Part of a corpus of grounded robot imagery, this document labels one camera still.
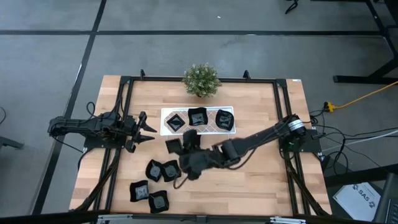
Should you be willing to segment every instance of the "yellow extension cord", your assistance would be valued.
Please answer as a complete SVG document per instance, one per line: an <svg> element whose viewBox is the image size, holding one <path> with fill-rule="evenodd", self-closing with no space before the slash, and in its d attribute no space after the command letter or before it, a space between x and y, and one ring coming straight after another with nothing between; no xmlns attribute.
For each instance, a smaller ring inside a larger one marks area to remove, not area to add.
<svg viewBox="0 0 398 224"><path fill-rule="evenodd" d="M353 100L353 101L351 101L351 102L349 102L349 103L344 104L343 106L335 106L335 105L333 105L332 103L327 102L326 105L325 105L325 111L331 112L331 113L332 113L334 110L342 109L342 108L344 108L344 107L347 107L347 106L349 106L349 105L352 105L353 103L356 103L356 102L358 102L359 100L365 99L366 97L371 96L371 95L373 95L373 94L375 94L375 93L378 93L378 92L380 92L380 91L383 91L383 90L385 90L386 88L389 88L389 87L391 87L391 86L393 86L393 85L395 85L395 84L398 84L398 81L397 81L397 82L394 82L394 83L391 83L390 85L385 86L385 87L383 87L383 88L381 88L381 89L379 89L379 90L376 90L376 91L373 91L373 92L371 92L371 93L369 93L369 94L366 94L366 95L364 95L364 96L361 96L361 97L359 97L359 98L356 99L356 100Z"/></svg>

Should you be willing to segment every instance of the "black cloth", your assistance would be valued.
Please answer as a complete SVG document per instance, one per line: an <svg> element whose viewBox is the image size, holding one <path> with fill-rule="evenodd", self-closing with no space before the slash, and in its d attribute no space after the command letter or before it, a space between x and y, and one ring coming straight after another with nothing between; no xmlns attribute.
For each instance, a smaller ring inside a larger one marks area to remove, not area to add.
<svg viewBox="0 0 398 224"><path fill-rule="evenodd" d="M169 209L169 200L167 199L167 191L160 190L149 194L149 207L151 213L160 213Z"/></svg>
<svg viewBox="0 0 398 224"><path fill-rule="evenodd" d="M234 126L234 116L228 111L218 110L216 115L216 125L221 129L230 131Z"/></svg>
<svg viewBox="0 0 398 224"><path fill-rule="evenodd" d="M162 177L162 164L151 159L148 163L147 169L145 170L145 175L148 179L158 182Z"/></svg>
<svg viewBox="0 0 398 224"><path fill-rule="evenodd" d="M148 180L142 180L130 184L130 202L138 202L148 199Z"/></svg>
<svg viewBox="0 0 398 224"><path fill-rule="evenodd" d="M176 153L177 155L184 154L183 147L180 139L171 139L166 141L167 150L170 153Z"/></svg>
<svg viewBox="0 0 398 224"><path fill-rule="evenodd" d="M207 124L208 122L206 108L188 109L188 117L191 126Z"/></svg>
<svg viewBox="0 0 398 224"><path fill-rule="evenodd" d="M164 182L170 182L181 177L181 171L176 160L165 162L163 163L162 167L162 176Z"/></svg>
<svg viewBox="0 0 398 224"><path fill-rule="evenodd" d="M178 131L182 126L184 126L185 121L177 114L172 116L167 122L166 122L174 131Z"/></svg>
<svg viewBox="0 0 398 224"><path fill-rule="evenodd" d="M183 146L186 151L200 148L200 134L195 129L185 131L182 135Z"/></svg>

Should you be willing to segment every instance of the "black metal frame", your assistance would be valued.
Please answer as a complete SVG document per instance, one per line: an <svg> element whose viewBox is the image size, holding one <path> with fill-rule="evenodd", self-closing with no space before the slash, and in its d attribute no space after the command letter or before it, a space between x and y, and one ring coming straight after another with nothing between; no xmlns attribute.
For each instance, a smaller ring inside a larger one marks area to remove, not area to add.
<svg viewBox="0 0 398 224"><path fill-rule="evenodd" d="M356 0L356 2L366 2L369 10L371 11L373 17L375 18L375 22L378 25L379 30L336 30L336 31L279 31L279 30L98 30L98 27L101 22L102 15L104 13L105 5L107 0L101 0L101 4L99 5L98 13L96 15L95 22L93 24L93 28L91 30L0 30L0 35L88 35L88 43L86 45L86 49L83 54L83 58L81 60L80 68L78 70L75 83L71 90L65 111L63 116L65 118L70 118L75 106L75 102L77 99L77 95L81 86L81 82L83 80L86 66L88 60L90 58L90 53L93 48L93 44L95 41L95 37L97 35L280 35L280 36L351 36L351 35L362 35L362 36L379 36L386 39L389 47L392 49L394 54L393 62L387 63L387 65L383 66L379 71L376 72L376 75L373 77L335 77L335 82L351 82L351 83L392 83L394 82L393 78L380 78L389 70L392 70L398 62L398 59L395 58L396 50L389 40L388 29L390 27L383 27L381 21L378 19L378 15L374 10L370 0ZM179 81L180 78L165 78L165 77L144 77L144 72L142 71L140 80L157 80L157 81ZM236 79L236 78L222 78L222 82L254 82L261 83L259 80L250 79L249 75L244 78ZM64 137L58 137L58 140L63 141ZM45 172L41 180L39 181L38 192L34 198L34 205L32 207L32 214L38 215L42 212L42 208L44 206L45 198L47 196L47 192L50 187L50 183L58 162L58 158L60 155L62 145L54 141L50 150L49 159L45 165ZM104 161L106 160L106 155L109 157L110 149L105 150ZM99 196L95 201L95 207L99 207Z"/></svg>
<svg viewBox="0 0 398 224"><path fill-rule="evenodd" d="M331 187L336 185L359 184L363 182L386 180L388 173L398 175L398 164L325 177L325 184L327 187Z"/></svg>
<svg viewBox="0 0 398 224"><path fill-rule="evenodd" d="M119 99L123 92L123 88L125 84L129 85L128 91L127 91L127 96L126 96L126 102L124 106L124 113L123 116L128 114L128 109L129 109L129 104L131 100L131 95L132 95L132 88L134 85L134 81L146 81L146 82L151 82L151 81L162 81L162 82L181 82L183 77L148 77L145 74L145 71L141 69L140 71L140 76L139 77L126 77L122 76L119 84L119 90L118 90L118 96L116 97L116 101ZM284 101L287 109L287 114L292 114L291 108L290 108L290 100L289 100L289 94L287 91L287 85L286 85L286 80L285 79L252 79L249 75L249 72L246 70L244 72L244 75L242 78L220 78L220 81L222 83L265 83L265 84L272 84L273 89L274 89L274 96L275 96L275 105L276 105L276 111L278 115L278 119L281 120L283 115L282 115L282 107L280 103L280 97L279 97L279 87L282 88L282 91L284 93ZM105 167L108 166L108 159L109 159L109 151L110 149L105 150L105 155L104 155L104 160L103 164L101 166L101 177L103 176L104 170L106 170ZM303 172L302 172L302 164L300 161L300 154L295 153L295 158L296 158L296 168L297 172L300 176L300 178L303 180ZM295 196L295 187L294 187L294 181L292 177L289 175L288 171L286 170L287 173L287 179L288 179L288 187L289 187L289 193L290 193L290 200L292 204L292 212L293 215L299 214L298 206L297 206L297 198ZM117 174L117 168L112 174L110 181L109 181L109 189L106 197L106 205L105 205L105 210L110 212L111 209L111 202L112 202L112 197L113 197L113 192L114 192L114 186L116 183L116 174ZM97 196L97 199L95 200L95 209L99 209L99 201L101 200L101 195ZM309 210L309 205L308 202L304 199L303 197L303 207L305 210L306 215L310 215L310 210ZM159 215L153 215L153 214L141 214L141 218L159 218ZM209 220L209 219L219 219L221 217L227 217L227 216L214 216L214 215L202 215L204 217L204 220ZM236 216L238 219L244 219L247 221L258 221L259 217L253 217L253 216ZM261 217L261 221L266 221L271 217ZM198 215L172 215L171 217L167 217L167 219L184 219L184 220L197 220Z"/></svg>
<svg viewBox="0 0 398 224"><path fill-rule="evenodd" d="M393 58L388 61L385 65L378 68L372 74L366 77L358 77L358 76L346 76L346 75L335 75L333 77L333 81L335 83L360 83L360 84L384 84L388 85L398 81L398 78L386 78L383 77L387 75L389 72L393 71L393 69L398 67L398 52L394 47L394 44L391 41L389 29L396 28L396 26L384 26L379 15L377 14L375 8L372 5L370 0L363 0L366 3L377 27L380 31L380 35L386 40L390 51L392 52Z"/></svg>

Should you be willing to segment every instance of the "electrical plug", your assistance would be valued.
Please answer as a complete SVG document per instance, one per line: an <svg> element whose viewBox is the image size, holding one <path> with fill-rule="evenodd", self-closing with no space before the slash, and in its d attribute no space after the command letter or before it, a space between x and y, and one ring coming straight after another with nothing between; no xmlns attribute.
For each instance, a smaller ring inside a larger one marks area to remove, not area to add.
<svg viewBox="0 0 398 224"><path fill-rule="evenodd" d="M330 103L330 102L325 102L325 103L323 104L323 108L325 109L326 112L329 112L329 113L332 113L334 110L337 109L336 106L333 105L333 104Z"/></svg>

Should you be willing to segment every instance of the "desk leg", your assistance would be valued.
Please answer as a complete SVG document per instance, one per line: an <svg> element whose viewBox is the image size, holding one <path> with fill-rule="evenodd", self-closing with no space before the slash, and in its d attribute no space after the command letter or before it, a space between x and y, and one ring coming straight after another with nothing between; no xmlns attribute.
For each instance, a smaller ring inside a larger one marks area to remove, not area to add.
<svg viewBox="0 0 398 224"><path fill-rule="evenodd" d="M382 84L388 85L398 81L398 78L383 78L384 75L391 72L393 69L398 67L398 57L390 60L381 68L377 69L370 76L367 77L356 77L356 76L344 76L335 75L333 81L335 83L360 83L360 84Z"/></svg>

